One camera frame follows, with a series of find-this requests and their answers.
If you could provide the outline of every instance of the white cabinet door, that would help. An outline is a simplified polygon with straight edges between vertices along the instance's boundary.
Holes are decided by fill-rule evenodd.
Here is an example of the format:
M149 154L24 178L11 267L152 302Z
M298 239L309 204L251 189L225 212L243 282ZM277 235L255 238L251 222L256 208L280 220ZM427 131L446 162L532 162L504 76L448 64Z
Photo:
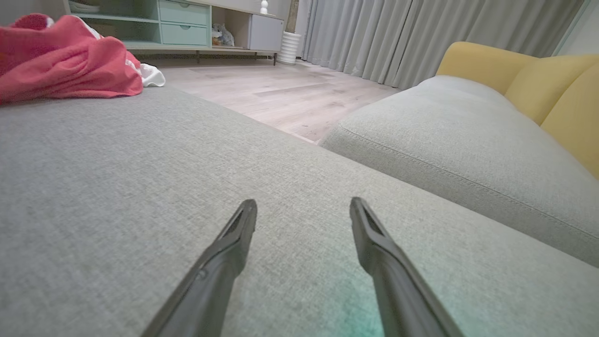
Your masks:
M273 17L252 14L250 24L250 49L281 50L283 39L283 21Z

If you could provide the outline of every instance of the gray sofa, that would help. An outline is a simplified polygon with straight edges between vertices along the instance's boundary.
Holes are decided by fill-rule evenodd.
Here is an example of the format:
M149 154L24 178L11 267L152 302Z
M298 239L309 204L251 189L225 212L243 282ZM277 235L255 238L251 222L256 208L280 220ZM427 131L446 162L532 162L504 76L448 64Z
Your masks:
M0 108L0 335L138 336L245 198L256 232L223 336L382 336L365 198L467 336L592 336L599 270L170 88Z
M435 76L352 113L320 145L599 267L599 182L485 85Z

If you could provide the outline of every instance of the white vase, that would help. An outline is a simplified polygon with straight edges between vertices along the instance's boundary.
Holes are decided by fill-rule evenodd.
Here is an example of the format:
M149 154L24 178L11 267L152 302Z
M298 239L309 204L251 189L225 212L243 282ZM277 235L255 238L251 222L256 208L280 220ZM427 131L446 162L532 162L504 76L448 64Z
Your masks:
M281 52L277 55L277 61L283 64L295 65L295 55L300 45L301 34L283 32Z

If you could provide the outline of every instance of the yellow cushion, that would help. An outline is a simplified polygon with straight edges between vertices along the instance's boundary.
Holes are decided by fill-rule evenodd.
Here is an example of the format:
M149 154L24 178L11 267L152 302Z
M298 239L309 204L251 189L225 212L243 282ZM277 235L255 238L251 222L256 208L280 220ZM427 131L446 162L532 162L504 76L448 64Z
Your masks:
M570 85L541 128L599 179L599 64Z
M508 88L506 98L540 125L572 82L597 62L599 55L535 60L520 70Z
M489 86L504 95L533 56L470 42L455 42L441 60L437 75L449 75Z

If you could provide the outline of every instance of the pink blanket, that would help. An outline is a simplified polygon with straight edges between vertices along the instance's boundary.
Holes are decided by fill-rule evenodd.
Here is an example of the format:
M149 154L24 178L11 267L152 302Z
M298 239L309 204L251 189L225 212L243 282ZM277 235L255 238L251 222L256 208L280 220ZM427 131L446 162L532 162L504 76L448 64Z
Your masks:
M43 14L0 27L0 104L39 97L133 96L143 90L140 62L113 37L78 17Z

